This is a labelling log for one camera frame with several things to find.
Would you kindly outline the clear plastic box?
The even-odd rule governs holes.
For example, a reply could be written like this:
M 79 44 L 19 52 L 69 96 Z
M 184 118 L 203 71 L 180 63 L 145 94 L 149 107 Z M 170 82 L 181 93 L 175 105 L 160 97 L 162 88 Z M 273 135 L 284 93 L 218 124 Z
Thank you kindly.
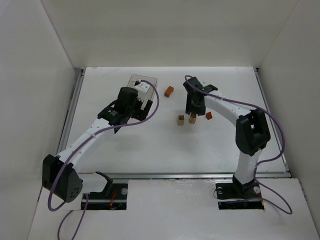
M 156 94 L 154 89 L 148 83 L 142 82 L 142 80 L 150 82 L 155 86 L 155 88 L 157 88 L 158 79 L 137 74 L 131 75 L 127 86 L 138 91 L 138 100 L 142 102 L 141 108 L 143 109 L 147 105 L 147 101 L 152 101 Z

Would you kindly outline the light wood block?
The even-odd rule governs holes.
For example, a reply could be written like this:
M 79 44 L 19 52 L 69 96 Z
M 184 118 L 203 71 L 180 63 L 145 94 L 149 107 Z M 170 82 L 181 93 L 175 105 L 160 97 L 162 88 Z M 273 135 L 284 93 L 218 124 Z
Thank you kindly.
M 185 116 L 184 115 L 179 115 L 177 117 L 177 125 L 178 126 L 183 126 L 185 123 Z
M 196 115 L 191 114 L 191 115 L 189 116 L 189 123 L 190 123 L 190 124 L 195 124 L 195 123 L 196 123 L 196 120 L 197 120 L 197 116 L 196 116 Z

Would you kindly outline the small red-brown wood block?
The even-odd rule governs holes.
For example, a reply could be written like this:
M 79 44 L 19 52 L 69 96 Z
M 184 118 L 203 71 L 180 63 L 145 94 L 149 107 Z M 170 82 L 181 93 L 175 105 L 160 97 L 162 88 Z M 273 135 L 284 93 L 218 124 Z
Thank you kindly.
M 211 112 L 207 112 L 205 115 L 207 120 L 211 120 L 213 118 L 212 113 Z

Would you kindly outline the long red-brown wood block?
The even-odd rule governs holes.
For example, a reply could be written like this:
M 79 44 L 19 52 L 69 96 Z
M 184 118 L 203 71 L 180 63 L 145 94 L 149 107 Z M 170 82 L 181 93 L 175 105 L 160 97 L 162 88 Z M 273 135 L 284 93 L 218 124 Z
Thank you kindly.
M 173 91 L 174 91 L 174 88 L 172 86 L 168 86 L 168 88 L 164 92 L 164 96 L 169 98 L 173 93 Z

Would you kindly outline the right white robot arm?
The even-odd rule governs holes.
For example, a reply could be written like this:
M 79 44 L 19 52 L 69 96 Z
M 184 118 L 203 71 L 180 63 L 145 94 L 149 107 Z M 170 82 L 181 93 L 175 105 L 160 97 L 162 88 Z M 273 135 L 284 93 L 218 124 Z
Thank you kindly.
M 260 188 L 255 180 L 257 163 L 271 139 L 264 111 L 227 101 L 217 87 L 211 84 L 203 86 L 194 76 L 186 75 L 183 86 L 187 92 L 187 115 L 203 116 L 206 109 L 211 109 L 235 127 L 235 144 L 239 149 L 237 169 L 232 182 L 216 184 L 217 198 L 249 199 L 259 196 L 255 192 Z

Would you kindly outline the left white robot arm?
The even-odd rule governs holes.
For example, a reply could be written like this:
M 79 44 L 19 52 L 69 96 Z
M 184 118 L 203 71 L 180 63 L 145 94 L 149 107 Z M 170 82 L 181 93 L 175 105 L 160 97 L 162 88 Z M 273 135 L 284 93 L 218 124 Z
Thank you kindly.
M 42 186 L 49 191 L 48 208 L 54 212 L 51 202 L 57 196 L 70 203 L 78 195 L 100 193 L 107 197 L 112 191 L 113 179 L 102 172 L 81 174 L 80 170 L 91 154 L 121 128 L 129 127 L 130 119 L 135 125 L 149 120 L 153 101 L 148 94 L 157 94 L 156 87 L 146 81 L 137 81 L 135 86 L 125 86 L 117 99 L 105 107 L 93 124 L 68 148 L 56 155 L 47 155 L 42 162 Z

